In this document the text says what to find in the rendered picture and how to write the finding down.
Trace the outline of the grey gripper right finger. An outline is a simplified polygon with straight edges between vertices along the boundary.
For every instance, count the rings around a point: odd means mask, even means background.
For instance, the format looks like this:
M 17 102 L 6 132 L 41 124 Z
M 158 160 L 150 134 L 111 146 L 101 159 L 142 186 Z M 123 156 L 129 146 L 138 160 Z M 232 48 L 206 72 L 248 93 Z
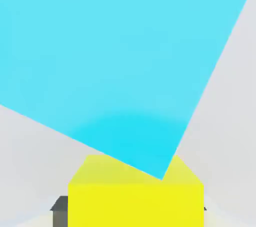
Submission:
M 240 223 L 228 216 L 212 201 L 204 196 L 204 227 L 240 227 Z

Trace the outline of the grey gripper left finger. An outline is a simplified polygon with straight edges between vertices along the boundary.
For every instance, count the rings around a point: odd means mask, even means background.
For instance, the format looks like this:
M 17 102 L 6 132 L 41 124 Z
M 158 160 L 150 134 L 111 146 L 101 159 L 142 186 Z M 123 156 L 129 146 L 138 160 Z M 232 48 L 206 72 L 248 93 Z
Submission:
M 68 196 L 60 196 L 51 207 L 50 212 L 15 227 L 68 227 Z

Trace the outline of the small yellow cube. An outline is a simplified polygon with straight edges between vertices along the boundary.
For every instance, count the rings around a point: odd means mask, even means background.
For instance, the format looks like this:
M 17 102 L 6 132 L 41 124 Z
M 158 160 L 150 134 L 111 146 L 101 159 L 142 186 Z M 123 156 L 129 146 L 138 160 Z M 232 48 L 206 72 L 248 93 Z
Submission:
M 68 184 L 67 227 L 204 227 L 204 185 L 178 156 L 158 179 L 88 155 Z

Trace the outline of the small cyan cube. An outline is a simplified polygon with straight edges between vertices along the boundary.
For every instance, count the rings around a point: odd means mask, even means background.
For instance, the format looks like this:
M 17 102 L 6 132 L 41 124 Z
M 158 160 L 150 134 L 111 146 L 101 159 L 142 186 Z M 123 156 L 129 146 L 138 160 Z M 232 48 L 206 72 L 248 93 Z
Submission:
M 161 179 L 246 0 L 0 0 L 0 105 Z

